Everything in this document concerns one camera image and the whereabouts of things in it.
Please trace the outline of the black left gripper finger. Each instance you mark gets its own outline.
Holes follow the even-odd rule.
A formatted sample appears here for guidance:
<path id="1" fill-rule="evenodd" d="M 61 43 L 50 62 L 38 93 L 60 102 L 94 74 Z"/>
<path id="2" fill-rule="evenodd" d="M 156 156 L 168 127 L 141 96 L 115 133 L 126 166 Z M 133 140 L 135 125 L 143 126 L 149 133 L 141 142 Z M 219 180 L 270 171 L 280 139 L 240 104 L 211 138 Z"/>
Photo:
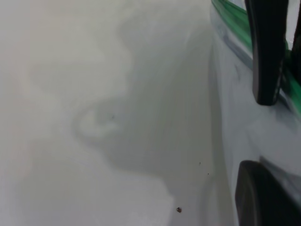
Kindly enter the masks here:
<path id="1" fill-rule="evenodd" d="M 240 226 L 299 226 L 301 210 L 271 172 L 256 161 L 239 165 L 235 204 Z"/>

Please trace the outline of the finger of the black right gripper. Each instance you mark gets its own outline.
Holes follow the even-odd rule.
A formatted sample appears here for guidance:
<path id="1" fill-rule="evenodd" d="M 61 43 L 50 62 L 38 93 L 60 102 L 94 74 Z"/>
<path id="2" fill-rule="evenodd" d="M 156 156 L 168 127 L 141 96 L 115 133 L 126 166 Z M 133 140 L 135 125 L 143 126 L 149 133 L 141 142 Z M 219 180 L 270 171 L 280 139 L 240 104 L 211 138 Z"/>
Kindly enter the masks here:
<path id="1" fill-rule="evenodd" d="M 297 81 L 301 81 L 301 6 L 299 5 L 299 13 L 297 25 L 294 33 L 293 48 L 291 51 L 292 73 Z"/>
<path id="2" fill-rule="evenodd" d="M 286 50 L 287 0 L 246 0 L 253 49 L 253 95 L 259 105 L 277 101 Z"/>

